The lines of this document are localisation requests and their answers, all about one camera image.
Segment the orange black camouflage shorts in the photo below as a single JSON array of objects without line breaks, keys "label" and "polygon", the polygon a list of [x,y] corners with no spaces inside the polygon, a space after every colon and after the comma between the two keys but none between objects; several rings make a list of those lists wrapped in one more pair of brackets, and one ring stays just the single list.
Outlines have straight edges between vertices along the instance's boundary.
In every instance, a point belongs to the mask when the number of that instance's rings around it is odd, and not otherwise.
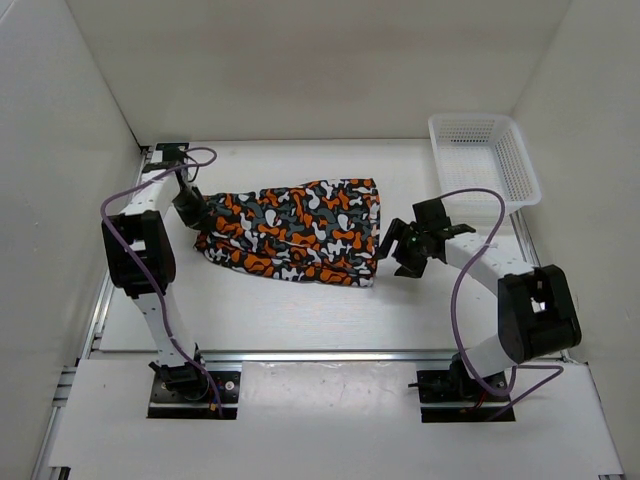
[{"label": "orange black camouflage shorts", "polygon": [[371,178],[206,197],[212,222],[194,248],[231,270],[290,282],[370,287],[381,201]]}]

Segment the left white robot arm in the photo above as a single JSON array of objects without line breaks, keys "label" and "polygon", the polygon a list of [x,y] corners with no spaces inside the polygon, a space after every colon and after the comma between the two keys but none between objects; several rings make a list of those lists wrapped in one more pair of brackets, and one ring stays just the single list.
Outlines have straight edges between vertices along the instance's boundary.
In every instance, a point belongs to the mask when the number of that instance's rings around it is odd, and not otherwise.
[{"label": "left white robot arm", "polygon": [[172,288],[177,266],[164,224],[174,200],[190,191],[190,167],[184,160],[148,164],[139,185],[103,200],[100,216],[111,281],[146,322],[158,353],[152,368],[181,369],[175,388],[198,400],[208,392],[210,377],[177,306]]}]

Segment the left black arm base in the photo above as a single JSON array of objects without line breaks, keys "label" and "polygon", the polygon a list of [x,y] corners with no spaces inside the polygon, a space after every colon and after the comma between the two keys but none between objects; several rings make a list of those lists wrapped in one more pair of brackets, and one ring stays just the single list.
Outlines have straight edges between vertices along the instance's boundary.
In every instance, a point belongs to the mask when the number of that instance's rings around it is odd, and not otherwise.
[{"label": "left black arm base", "polygon": [[235,420],[241,372],[224,367],[208,376],[187,362],[179,367],[151,362],[154,372],[147,417],[175,420]]}]

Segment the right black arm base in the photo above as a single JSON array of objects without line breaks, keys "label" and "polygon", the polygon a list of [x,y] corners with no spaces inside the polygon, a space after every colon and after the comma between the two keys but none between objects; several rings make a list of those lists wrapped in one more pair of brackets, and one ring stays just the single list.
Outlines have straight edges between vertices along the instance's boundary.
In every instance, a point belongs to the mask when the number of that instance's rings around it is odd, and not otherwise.
[{"label": "right black arm base", "polygon": [[407,387],[418,393],[423,424],[515,422],[511,397],[488,393],[456,362],[448,369],[423,369]]}]

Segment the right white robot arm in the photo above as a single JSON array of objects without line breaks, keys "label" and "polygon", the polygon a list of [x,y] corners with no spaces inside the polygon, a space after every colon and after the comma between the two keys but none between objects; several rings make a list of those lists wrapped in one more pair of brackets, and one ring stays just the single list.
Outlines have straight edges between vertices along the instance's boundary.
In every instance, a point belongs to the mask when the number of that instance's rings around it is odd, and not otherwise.
[{"label": "right white robot arm", "polygon": [[[441,199],[413,207],[415,219],[394,219],[377,251],[392,257],[399,277],[419,278],[429,260],[458,269],[450,300],[450,318],[458,353],[449,387],[470,400],[483,389],[494,395],[507,388],[490,378],[531,360],[570,349],[582,341],[582,330],[564,271],[556,265],[535,266],[510,256],[467,224],[453,224]],[[464,347],[457,319],[463,280],[471,277],[497,300],[497,331],[471,349]]]}]

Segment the white plastic mesh basket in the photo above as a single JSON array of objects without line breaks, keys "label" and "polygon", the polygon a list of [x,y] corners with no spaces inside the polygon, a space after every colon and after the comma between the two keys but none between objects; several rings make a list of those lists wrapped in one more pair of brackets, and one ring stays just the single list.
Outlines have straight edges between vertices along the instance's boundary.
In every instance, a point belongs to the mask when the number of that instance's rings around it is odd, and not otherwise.
[{"label": "white plastic mesh basket", "polygon": [[505,214],[541,201],[539,182],[516,122],[505,115],[442,113],[428,120],[441,191],[449,215],[461,222],[493,224],[500,205],[481,188],[500,194]]}]

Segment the front aluminium rail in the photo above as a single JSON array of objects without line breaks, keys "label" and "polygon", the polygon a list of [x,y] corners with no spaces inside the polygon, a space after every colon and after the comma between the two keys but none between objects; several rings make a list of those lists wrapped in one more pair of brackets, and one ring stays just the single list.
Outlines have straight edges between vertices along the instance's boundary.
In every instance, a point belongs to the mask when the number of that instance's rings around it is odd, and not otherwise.
[{"label": "front aluminium rail", "polygon": [[[451,361],[454,350],[292,350],[292,351],[204,351],[207,363],[240,362],[446,362]],[[77,357],[71,365],[82,360],[154,360],[150,351],[103,351],[95,349],[88,356]]]}]

